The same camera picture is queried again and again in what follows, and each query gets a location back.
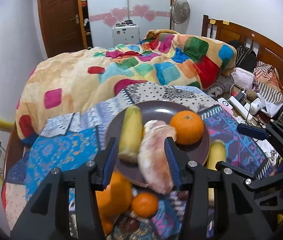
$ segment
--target striped cloth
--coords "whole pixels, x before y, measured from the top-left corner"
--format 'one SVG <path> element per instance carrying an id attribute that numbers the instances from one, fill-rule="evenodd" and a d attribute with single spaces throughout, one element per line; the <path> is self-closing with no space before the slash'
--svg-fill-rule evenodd
<path id="1" fill-rule="evenodd" d="M 235 67 L 241 67 L 241 63 L 245 58 L 247 58 L 248 55 L 252 55 L 253 57 L 256 58 L 255 52 L 245 46 L 239 46 L 236 49 L 236 51 L 237 51 L 237 56 L 235 61 Z"/>
<path id="2" fill-rule="evenodd" d="M 259 61 L 254 70 L 255 82 L 260 95 L 270 103 L 279 103 L 283 101 L 283 87 L 279 82 L 279 76 L 276 68 L 272 65 Z"/>

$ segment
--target wooden headboard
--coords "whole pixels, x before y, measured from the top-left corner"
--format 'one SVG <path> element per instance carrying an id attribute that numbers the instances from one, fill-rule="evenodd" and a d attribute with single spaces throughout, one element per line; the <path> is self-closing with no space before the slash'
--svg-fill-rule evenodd
<path id="1" fill-rule="evenodd" d="M 209 19 L 208 15 L 204 15 L 203 18 L 202 36 L 224 42 L 238 40 L 243 44 L 247 44 L 249 39 L 249 47 L 254 51 L 258 50 L 257 60 L 273 65 L 283 86 L 283 47 L 274 41 L 238 24 Z"/>

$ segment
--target wooden bed frame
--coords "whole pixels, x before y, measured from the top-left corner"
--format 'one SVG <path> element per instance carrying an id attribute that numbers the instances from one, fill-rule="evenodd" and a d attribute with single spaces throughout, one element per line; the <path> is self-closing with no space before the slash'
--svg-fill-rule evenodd
<path id="1" fill-rule="evenodd" d="M 210 28 L 210 33 L 208 36 L 209 38 L 212 38 L 213 25 L 217 27 L 214 27 L 216 29 L 216 36 L 214 39 L 216 40 L 224 42 L 239 40 L 245 44 L 246 39 L 250 38 L 252 39 L 250 48 L 253 48 L 257 42 L 259 44 L 257 60 L 273 65 L 278 71 L 280 82 L 283 86 L 283 47 L 253 30 L 235 23 L 209 19 L 207 15 L 204 15 L 203 17 L 203 28 L 201 35 L 207 37 L 208 29 Z M 7 177 L 9 169 L 22 158 L 23 153 L 24 145 L 18 137 L 15 124 L 7 146 L 4 179 Z"/>
<path id="2" fill-rule="evenodd" d="M 213 26 L 217 27 L 216 37 L 213 37 Z M 209 19 L 208 15 L 204 15 L 202 36 L 207 37 L 209 27 L 209 38 L 214 38 L 224 42 L 238 40 L 243 44 L 245 44 L 247 38 L 249 38 L 252 39 L 250 45 L 251 49 L 253 49 L 253 46 L 257 42 L 259 44 L 257 60 L 274 66 L 278 71 L 280 83 L 283 86 L 283 47 L 269 38 L 266 38 L 265 36 L 246 27 L 226 21 Z"/>

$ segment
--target pink heart sticker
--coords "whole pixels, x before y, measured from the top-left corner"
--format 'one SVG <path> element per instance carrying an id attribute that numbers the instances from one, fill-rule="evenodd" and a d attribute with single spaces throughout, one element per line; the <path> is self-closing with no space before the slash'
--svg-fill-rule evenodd
<path id="1" fill-rule="evenodd" d="M 154 11 L 145 12 L 144 16 L 147 21 L 151 22 L 153 19 L 156 18 L 156 13 Z"/>
<path id="2" fill-rule="evenodd" d="M 104 24 L 108 25 L 109 27 L 113 27 L 116 22 L 118 22 L 118 19 L 115 16 L 105 17 L 104 19 Z"/>
<path id="3" fill-rule="evenodd" d="M 126 7 L 123 7 L 121 9 L 113 8 L 110 12 L 112 16 L 117 17 L 120 22 L 124 20 L 126 16 L 128 16 L 128 8 Z"/>
<path id="4" fill-rule="evenodd" d="M 137 13 L 137 15 L 138 15 L 140 18 L 143 18 L 145 12 L 148 12 L 149 6 L 148 6 L 147 4 L 144 4 L 144 5 L 136 4 L 136 5 L 133 6 L 132 9 L 134 10 L 135 13 Z"/>

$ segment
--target wooden door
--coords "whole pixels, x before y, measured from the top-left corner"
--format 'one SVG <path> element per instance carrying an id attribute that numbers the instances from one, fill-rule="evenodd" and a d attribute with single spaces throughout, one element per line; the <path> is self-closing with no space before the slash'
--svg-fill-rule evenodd
<path id="1" fill-rule="evenodd" d="M 38 0 L 38 11 L 48 57 L 84 49 L 77 0 Z"/>

